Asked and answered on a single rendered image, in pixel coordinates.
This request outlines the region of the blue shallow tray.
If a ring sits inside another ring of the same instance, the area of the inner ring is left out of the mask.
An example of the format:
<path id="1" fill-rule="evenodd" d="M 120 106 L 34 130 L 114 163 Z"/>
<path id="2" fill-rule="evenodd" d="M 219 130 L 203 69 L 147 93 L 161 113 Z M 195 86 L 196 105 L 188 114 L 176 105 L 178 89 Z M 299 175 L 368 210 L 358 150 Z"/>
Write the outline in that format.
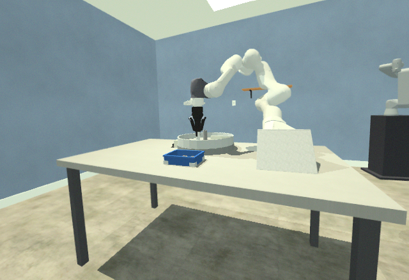
<path id="1" fill-rule="evenodd" d="M 201 161 L 204 161 L 205 151 L 197 150 L 174 150 L 163 155 L 164 164 L 196 167 Z M 185 157 L 187 156 L 187 157 Z"/>

